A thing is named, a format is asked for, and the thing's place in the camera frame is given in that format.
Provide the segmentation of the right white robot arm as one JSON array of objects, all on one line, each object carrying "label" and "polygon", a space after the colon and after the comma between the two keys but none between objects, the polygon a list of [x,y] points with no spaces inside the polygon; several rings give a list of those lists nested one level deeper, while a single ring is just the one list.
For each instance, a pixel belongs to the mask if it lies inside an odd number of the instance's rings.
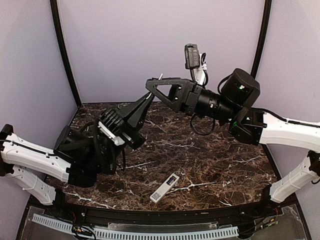
[{"label": "right white robot arm", "polygon": [[246,71],[236,68],[219,84],[218,93],[184,78],[149,79],[146,89],[174,112],[192,118],[209,117],[249,145],[285,145],[307,149],[307,156],[285,177],[267,186],[255,213],[266,217],[291,194],[320,176],[320,124],[284,118],[272,111],[255,108],[260,84]]}]

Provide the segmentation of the white remote control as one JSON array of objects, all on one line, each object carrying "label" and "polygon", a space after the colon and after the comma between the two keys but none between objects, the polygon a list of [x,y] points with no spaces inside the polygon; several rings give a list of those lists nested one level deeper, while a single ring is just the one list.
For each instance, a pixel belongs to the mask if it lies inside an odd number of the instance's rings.
[{"label": "white remote control", "polygon": [[[171,185],[167,184],[167,181],[171,176],[175,177],[175,181],[172,182]],[[178,182],[180,177],[176,175],[175,173],[172,173],[162,184],[160,187],[157,188],[157,190],[149,197],[150,200],[157,204],[172,188],[173,186]]]}]

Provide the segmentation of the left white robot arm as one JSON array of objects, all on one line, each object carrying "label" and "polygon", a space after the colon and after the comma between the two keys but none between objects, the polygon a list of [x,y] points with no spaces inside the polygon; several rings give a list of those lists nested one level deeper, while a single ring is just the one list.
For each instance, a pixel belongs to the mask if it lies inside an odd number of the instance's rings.
[{"label": "left white robot arm", "polygon": [[63,201],[63,192],[44,183],[36,172],[89,188],[98,174],[112,175],[116,170],[124,170],[126,162],[118,163],[117,158],[125,155],[126,147],[135,150],[144,144],[140,129],[153,99],[154,95],[147,93],[123,108],[102,111],[85,124],[92,130],[91,136],[86,136],[84,129],[66,125],[53,149],[22,139],[12,125],[6,124],[0,132],[0,174],[15,181],[42,205],[50,206],[58,217],[67,218],[71,208]]}]

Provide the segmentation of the grey battery cover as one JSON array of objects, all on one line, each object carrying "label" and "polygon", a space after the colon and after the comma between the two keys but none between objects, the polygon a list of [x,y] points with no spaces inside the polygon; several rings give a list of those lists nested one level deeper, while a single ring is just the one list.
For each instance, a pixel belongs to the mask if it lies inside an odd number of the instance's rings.
[{"label": "grey battery cover", "polygon": [[159,83],[163,78],[163,73],[161,73],[158,77],[152,77],[146,80],[145,88],[148,90],[148,94],[146,95],[147,100],[156,99],[157,102],[162,102],[162,93],[158,90]]}]

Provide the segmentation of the blue battery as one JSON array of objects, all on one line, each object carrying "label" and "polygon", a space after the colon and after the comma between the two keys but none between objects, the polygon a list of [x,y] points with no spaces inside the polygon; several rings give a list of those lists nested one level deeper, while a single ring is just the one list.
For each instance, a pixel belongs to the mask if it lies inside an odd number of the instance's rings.
[{"label": "blue battery", "polygon": [[174,176],[171,176],[166,183],[170,186],[172,184],[172,182],[175,181],[175,179],[176,178]]}]

